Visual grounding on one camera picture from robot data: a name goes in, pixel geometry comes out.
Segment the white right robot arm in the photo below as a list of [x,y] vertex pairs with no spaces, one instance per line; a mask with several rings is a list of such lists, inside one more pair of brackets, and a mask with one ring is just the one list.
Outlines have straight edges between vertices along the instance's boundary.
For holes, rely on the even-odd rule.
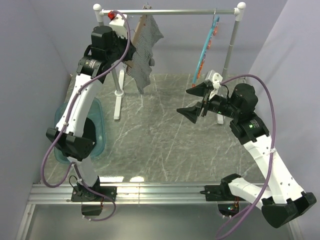
[[258,97],[253,86],[239,83],[230,97],[216,94],[213,85],[203,82],[189,88],[186,93],[202,98],[192,107],[178,108],[177,112],[192,123],[199,116],[213,112],[231,118],[229,124],[234,136],[249,152],[263,177],[267,189],[257,203],[265,220],[279,228],[303,215],[317,201],[312,192],[305,190],[291,175],[277,150],[272,147],[272,137],[261,118],[255,113]]

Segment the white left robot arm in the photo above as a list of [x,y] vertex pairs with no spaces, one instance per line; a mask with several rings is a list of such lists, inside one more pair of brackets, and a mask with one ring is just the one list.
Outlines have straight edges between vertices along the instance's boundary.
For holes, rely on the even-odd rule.
[[131,31],[127,26],[124,36],[110,26],[99,25],[91,32],[91,44],[79,60],[75,84],[66,109],[54,128],[48,128],[46,137],[51,145],[42,160],[41,181],[49,188],[62,183],[49,184],[45,178],[45,165],[49,154],[56,148],[67,157],[69,168],[77,175],[77,187],[89,201],[96,201],[101,195],[100,178],[94,170],[90,155],[96,144],[94,123],[88,113],[103,85],[106,75],[121,62],[131,60],[135,47],[131,43]]

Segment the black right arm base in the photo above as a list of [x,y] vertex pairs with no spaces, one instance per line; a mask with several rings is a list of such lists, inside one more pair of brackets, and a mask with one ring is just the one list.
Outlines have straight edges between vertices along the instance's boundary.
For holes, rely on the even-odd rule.
[[222,184],[205,185],[200,194],[205,195],[207,202],[217,202],[218,212],[223,218],[237,215],[240,212],[240,201],[244,201]]

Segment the grey striped boxer underwear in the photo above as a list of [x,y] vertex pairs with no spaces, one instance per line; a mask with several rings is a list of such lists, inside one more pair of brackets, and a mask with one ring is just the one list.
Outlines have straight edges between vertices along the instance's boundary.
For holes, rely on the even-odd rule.
[[146,15],[145,26],[137,42],[136,52],[133,54],[133,67],[126,73],[135,80],[139,93],[144,94],[144,88],[151,84],[150,75],[155,65],[153,47],[164,36],[152,15]]

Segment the beige clip hanger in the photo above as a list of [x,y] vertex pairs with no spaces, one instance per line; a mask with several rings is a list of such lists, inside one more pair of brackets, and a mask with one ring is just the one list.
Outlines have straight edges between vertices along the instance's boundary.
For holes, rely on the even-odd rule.
[[[147,18],[146,14],[143,14],[140,17],[139,22],[134,30],[134,36],[131,39],[131,43],[136,49],[138,49],[138,47],[137,47],[138,39],[142,33],[143,27],[145,26],[146,18]],[[134,63],[131,60],[126,61],[125,64],[126,64],[126,70],[128,70],[129,68],[132,68],[134,66]]]

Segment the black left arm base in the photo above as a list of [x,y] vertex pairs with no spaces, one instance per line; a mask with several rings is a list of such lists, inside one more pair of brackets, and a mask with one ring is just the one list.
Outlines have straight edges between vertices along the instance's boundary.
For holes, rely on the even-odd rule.
[[82,185],[73,186],[72,188],[71,202],[81,203],[81,213],[85,218],[94,221],[95,218],[92,219],[92,217],[98,217],[104,209],[106,210],[107,203],[113,205],[113,210],[106,218],[112,217],[116,212],[114,203],[117,196],[116,186],[101,186],[98,189],[99,194],[88,191]]

